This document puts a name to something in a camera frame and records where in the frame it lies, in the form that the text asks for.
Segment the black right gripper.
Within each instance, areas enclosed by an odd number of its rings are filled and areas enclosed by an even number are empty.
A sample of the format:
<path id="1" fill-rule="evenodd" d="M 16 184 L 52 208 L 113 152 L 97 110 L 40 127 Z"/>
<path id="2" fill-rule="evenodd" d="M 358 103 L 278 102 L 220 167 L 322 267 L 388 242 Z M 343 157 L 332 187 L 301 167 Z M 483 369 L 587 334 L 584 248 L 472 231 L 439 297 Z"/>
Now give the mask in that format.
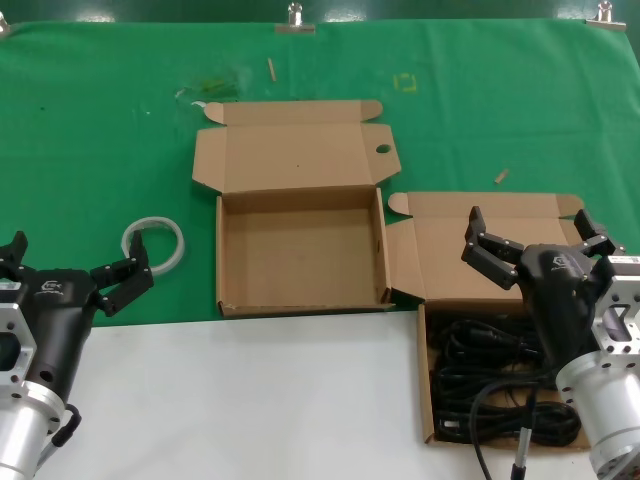
<path id="1" fill-rule="evenodd" d="M 598 282 L 591 278 L 593 257 L 626 254 L 626 248 L 585 208 L 576 213 L 574 227 L 581 239 L 574 246 L 533 244 L 523 251 L 522 244 L 488 233 L 481 209 L 473 206 L 461 255 L 504 290 L 518 281 L 552 368 L 562 368 L 593 350 L 591 328 L 598 290 Z"/>

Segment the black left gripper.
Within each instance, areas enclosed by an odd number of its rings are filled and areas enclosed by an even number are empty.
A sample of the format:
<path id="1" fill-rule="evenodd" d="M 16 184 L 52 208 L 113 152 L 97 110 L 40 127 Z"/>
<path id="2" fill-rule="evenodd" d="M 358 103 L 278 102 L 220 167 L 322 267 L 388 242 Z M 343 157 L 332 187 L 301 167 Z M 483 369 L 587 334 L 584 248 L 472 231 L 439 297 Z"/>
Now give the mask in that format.
<path id="1" fill-rule="evenodd" d="M 97 308 L 113 317 L 154 286 L 147 250 L 142 234 L 135 231 L 131 257 L 97 267 L 89 275 L 75 269 L 24 268 L 27 248 L 25 233 L 17 231 L 1 247 L 0 277 L 26 286 L 20 306 L 36 343 L 26 379 L 66 401 Z"/>

